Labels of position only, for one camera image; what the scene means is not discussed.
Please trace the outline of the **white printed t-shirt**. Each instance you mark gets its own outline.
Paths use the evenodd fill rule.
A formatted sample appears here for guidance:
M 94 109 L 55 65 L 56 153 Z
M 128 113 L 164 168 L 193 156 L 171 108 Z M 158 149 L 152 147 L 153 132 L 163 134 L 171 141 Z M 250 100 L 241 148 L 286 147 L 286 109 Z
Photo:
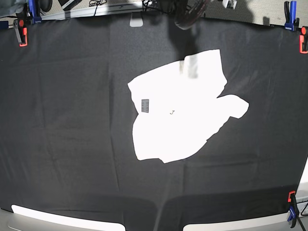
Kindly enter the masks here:
M 229 118 L 241 118 L 249 104 L 236 95 L 222 96 L 226 84 L 218 49 L 188 55 L 130 81 L 138 113 L 132 127 L 137 159 L 186 159 Z

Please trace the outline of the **black table cloth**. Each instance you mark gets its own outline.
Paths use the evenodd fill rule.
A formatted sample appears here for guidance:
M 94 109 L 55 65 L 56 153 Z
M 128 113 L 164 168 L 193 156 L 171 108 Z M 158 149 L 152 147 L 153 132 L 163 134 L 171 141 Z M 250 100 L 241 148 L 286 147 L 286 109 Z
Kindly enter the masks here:
M 49 21 L 20 47 L 0 33 L 0 206 L 115 222 L 128 231 L 180 231 L 285 213 L 308 157 L 308 57 L 299 33 L 170 15 Z M 139 160 L 140 117 L 128 84 L 207 50 L 220 50 L 226 85 L 248 102 L 192 156 Z

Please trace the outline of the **red black clamp far left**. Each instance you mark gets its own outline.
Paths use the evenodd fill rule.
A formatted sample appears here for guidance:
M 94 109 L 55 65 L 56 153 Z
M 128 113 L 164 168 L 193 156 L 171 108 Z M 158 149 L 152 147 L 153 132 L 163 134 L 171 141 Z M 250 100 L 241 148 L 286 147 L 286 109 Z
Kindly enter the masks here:
M 13 22 L 13 27 L 19 43 L 19 47 L 27 46 L 27 27 L 24 20 L 15 19 Z

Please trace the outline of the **red black clamp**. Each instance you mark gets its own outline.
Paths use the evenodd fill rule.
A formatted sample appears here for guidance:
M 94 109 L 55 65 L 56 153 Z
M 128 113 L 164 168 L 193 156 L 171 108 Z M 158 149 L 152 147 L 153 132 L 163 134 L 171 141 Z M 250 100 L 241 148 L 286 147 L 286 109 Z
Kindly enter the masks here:
M 308 53 L 308 27 L 301 28 L 301 35 L 299 36 L 299 51 L 302 54 Z
M 27 27 L 24 20 L 15 19 L 13 22 L 13 27 L 19 43 L 19 47 L 27 46 Z

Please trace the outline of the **blue clamp far left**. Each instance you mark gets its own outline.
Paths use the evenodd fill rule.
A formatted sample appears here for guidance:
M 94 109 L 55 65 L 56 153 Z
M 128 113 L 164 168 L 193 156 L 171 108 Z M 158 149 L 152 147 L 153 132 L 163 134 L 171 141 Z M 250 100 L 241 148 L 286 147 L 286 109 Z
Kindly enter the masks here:
M 41 23 L 40 7 L 38 0 L 28 1 L 28 12 L 32 24 Z

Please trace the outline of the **blue clamp far right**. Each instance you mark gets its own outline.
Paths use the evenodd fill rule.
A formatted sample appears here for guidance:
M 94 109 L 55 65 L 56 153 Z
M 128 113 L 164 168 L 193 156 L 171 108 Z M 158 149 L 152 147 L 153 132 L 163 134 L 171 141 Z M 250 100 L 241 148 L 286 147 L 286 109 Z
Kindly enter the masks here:
M 299 25 L 299 18 L 296 17 L 296 0 L 284 2 L 284 15 L 286 22 L 284 28 L 291 31 L 296 31 Z

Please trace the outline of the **red black clamp far right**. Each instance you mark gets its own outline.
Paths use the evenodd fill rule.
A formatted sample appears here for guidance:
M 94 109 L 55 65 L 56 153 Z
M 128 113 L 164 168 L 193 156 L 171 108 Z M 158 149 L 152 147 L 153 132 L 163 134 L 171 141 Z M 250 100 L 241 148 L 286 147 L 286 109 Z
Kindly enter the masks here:
M 301 35 L 299 36 L 299 51 L 302 54 L 308 53 L 308 27 L 301 28 Z

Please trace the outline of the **red blue clamp near right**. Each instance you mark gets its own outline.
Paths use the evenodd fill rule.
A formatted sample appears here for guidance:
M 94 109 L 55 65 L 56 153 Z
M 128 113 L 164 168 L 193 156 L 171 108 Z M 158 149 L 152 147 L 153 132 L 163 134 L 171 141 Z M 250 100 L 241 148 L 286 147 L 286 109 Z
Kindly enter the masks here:
M 297 217 L 299 214 L 299 210 L 296 202 L 296 191 L 290 191 L 288 194 L 288 204 L 289 204 L 289 217 L 287 219 L 288 222 L 291 222 L 291 228 L 296 226 Z

